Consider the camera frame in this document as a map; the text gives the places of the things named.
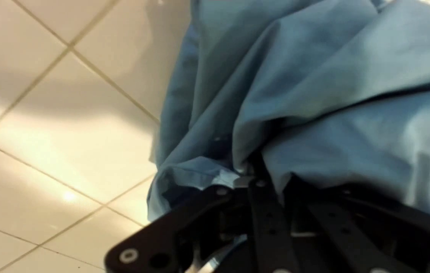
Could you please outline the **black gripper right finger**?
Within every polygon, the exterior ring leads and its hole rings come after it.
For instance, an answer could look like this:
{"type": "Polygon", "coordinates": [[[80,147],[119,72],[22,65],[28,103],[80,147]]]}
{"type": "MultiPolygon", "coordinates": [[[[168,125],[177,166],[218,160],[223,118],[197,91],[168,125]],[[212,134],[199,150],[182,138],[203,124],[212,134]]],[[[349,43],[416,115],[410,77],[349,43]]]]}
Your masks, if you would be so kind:
{"type": "Polygon", "coordinates": [[[316,188],[293,177],[284,189],[291,236],[309,265],[329,273],[430,273],[430,212],[344,183],[316,188]]]}

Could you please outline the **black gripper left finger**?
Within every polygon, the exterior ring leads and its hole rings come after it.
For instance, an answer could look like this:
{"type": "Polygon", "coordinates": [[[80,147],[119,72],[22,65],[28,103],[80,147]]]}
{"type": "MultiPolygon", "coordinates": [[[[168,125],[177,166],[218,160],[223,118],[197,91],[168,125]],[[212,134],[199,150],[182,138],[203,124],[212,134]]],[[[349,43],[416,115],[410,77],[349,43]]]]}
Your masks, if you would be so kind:
{"type": "Polygon", "coordinates": [[[233,244],[247,219],[247,192],[208,186],[104,254],[106,273],[185,273],[233,244]]]}

